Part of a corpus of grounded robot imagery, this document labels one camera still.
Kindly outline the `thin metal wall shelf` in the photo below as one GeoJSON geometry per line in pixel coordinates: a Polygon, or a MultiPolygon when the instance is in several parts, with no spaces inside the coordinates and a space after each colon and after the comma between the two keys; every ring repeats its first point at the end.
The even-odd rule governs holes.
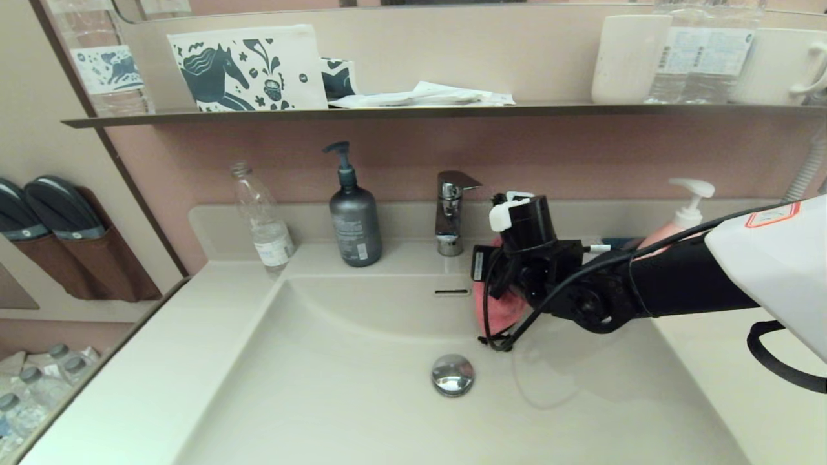
{"type": "Polygon", "coordinates": [[[440,106],[425,108],[329,108],[323,110],[277,110],[260,112],[173,112],[173,114],[74,118],[65,119],[62,123],[72,129],[105,129],[106,127],[184,123],[260,123],[260,121],[304,120],[523,118],[664,114],[820,117],[827,116],[827,107],[757,104],[562,104],[560,102],[529,102],[502,107],[440,106]]]}

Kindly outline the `pink pump soap bottle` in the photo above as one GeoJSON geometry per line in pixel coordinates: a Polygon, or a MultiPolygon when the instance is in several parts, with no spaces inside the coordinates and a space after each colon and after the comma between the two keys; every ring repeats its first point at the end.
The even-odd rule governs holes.
{"type": "Polygon", "coordinates": [[[656,242],[668,238],[668,236],[700,225],[703,220],[703,215],[699,209],[701,200],[712,198],[715,194],[715,186],[703,180],[671,178],[669,183],[687,189],[691,194],[690,200],[677,209],[667,223],[647,236],[647,238],[638,245],[638,250],[649,247],[656,242]]]}

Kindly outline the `chrome faucet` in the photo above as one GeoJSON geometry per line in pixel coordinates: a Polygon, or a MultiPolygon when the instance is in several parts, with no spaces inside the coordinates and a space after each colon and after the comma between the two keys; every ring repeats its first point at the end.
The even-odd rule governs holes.
{"type": "Polygon", "coordinates": [[[437,206],[435,236],[437,252],[445,257],[455,257],[464,251],[461,239],[461,211],[463,195],[470,189],[481,188],[483,183],[460,170],[442,171],[437,175],[437,206]]]}

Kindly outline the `white ceramic sink basin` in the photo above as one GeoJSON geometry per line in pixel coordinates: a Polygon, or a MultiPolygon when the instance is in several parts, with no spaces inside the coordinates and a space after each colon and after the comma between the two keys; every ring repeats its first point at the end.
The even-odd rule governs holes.
{"type": "Polygon", "coordinates": [[[749,465],[653,324],[477,339],[460,276],[289,278],[174,465],[749,465]],[[448,398],[432,364],[466,357],[448,398]]]}

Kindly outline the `white plastic packet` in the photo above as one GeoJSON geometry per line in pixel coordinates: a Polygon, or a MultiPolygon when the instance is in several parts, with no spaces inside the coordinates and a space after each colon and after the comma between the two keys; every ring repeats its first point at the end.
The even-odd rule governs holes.
{"type": "Polygon", "coordinates": [[[420,81],[413,91],[417,94],[417,104],[424,106],[515,106],[511,94],[491,92],[481,89],[453,87],[420,81]]]}
{"type": "Polygon", "coordinates": [[[385,94],[349,95],[328,105],[338,109],[433,108],[456,107],[487,102],[490,94],[476,91],[385,92],[385,94]]]}

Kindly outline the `uncapped clear plastic bottle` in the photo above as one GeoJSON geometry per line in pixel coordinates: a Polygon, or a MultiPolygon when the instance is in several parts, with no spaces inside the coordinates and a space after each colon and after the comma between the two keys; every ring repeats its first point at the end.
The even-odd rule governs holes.
{"type": "Polygon", "coordinates": [[[230,172],[236,208],[251,233],[260,261],[269,273],[280,273],[292,259],[295,245],[278,212],[271,189],[253,173],[246,161],[233,163],[230,172]]]}

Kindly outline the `chrome drain stopper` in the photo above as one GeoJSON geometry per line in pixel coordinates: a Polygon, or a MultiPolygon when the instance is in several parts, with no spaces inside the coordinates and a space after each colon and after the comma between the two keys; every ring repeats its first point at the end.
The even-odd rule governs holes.
{"type": "Polygon", "coordinates": [[[448,398],[466,395],[473,388],[476,371],[472,363],[459,354],[446,354],[432,364],[431,382],[437,393],[448,398]]]}

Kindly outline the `clear bottle blue print label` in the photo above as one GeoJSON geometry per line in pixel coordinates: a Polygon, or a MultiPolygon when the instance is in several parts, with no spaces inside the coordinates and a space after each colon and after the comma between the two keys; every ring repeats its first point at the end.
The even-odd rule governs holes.
{"type": "Polygon", "coordinates": [[[154,104],[122,37],[112,0],[45,2],[96,114],[152,114],[154,104]]]}

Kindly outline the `slippers in brown holder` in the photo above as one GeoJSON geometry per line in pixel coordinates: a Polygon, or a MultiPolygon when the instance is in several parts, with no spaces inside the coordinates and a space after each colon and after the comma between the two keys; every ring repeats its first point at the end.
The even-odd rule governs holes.
{"type": "Polygon", "coordinates": [[[94,192],[80,187],[79,193],[106,226],[101,238],[65,240],[49,234],[13,241],[12,245],[74,298],[130,303],[159,300],[162,292],[130,250],[94,192]]]}

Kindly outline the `pink fluffy cloth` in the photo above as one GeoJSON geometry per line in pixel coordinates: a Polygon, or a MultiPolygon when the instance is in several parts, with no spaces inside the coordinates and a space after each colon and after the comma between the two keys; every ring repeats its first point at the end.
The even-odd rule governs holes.
{"type": "MultiPolygon", "coordinates": [[[[500,236],[494,238],[490,246],[501,247],[502,239],[500,236]]],[[[488,338],[485,336],[485,316],[484,316],[484,298],[487,298],[488,304],[488,329],[493,340],[504,340],[508,338],[509,332],[516,324],[520,323],[525,316],[525,310],[528,304],[507,291],[505,297],[501,300],[496,300],[487,295],[488,285],[482,283],[472,284],[472,293],[475,300],[475,315],[479,325],[478,340],[484,344],[488,344],[488,338]]]]}

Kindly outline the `small capped water bottle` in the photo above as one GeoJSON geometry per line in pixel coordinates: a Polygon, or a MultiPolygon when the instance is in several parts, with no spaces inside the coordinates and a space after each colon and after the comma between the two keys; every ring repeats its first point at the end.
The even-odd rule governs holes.
{"type": "Polygon", "coordinates": [[[83,357],[72,357],[65,362],[64,371],[71,386],[79,386],[94,371],[94,363],[89,364],[83,357]]]}
{"type": "Polygon", "coordinates": [[[20,374],[24,385],[24,400],[45,413],[56,412],[71,392],[71,386],[62,378],[44,374],[38,367],[29,367],[20,374]]]}
{"type": "Polygon", "coordinates": [[[0,414],[9,429],[0,442],[0,457],[9,457],[41,427],[49,411],[41,404],[9,393],[0,397],[0,414]]]}
{"type": "Polygon", "coordinates": [[[62,377],[67,377],[67,369],[73,365],[76,359],[85,361],[83,354],[71,350],[68,345],[62,344],[62,342],[54,344],[54,346],[49,349],[49,356],[58,366],[60,376],[62,377]]]}

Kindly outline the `grey pump soap bottle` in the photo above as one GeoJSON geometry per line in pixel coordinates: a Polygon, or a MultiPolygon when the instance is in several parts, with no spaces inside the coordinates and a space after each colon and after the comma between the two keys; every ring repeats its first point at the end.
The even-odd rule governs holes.
{"type": "Polygon", "coordinates": [[[375,197],[358,185],[349,160],[349,141],[338,141],[323,149],[339,157],[339,190],[329,200],[329,212],[342,261],[350,267],[369,267],[381,259],[383,242],[375,197]]]}

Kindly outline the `dark grey slipper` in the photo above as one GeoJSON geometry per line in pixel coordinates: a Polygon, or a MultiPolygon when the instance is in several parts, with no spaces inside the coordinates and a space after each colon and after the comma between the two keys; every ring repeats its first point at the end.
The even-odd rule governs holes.
{"type": "Polygon", "coordinates": [[[106,235],[94,207],[67,180],[40,176],[23,187],[25,200],[42,223],[62,240],[89,240],[106,235]]]}
{"type": "Polygon", "coordinates": [[[25,200],[15,183],[0,177],[0,234],[11,242],[36,240],[51,230],[25,200]]]}

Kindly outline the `small dark patterned pouch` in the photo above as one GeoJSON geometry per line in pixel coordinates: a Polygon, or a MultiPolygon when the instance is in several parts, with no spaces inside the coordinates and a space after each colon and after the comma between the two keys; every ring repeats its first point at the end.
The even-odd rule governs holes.
{"type": "Polygon", "coordinates": [[[331,57],[320,58],[323,87],[328,101],[357,95],[355,62],[331,57]]]}

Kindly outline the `white horse print pouch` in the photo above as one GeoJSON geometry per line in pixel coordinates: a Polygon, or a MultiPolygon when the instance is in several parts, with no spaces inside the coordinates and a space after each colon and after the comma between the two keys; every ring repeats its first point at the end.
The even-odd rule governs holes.
{"type": "Polygon", "coordinates": [[[326,110],[311,25],[167,35],[199,112],[326,110]]]}

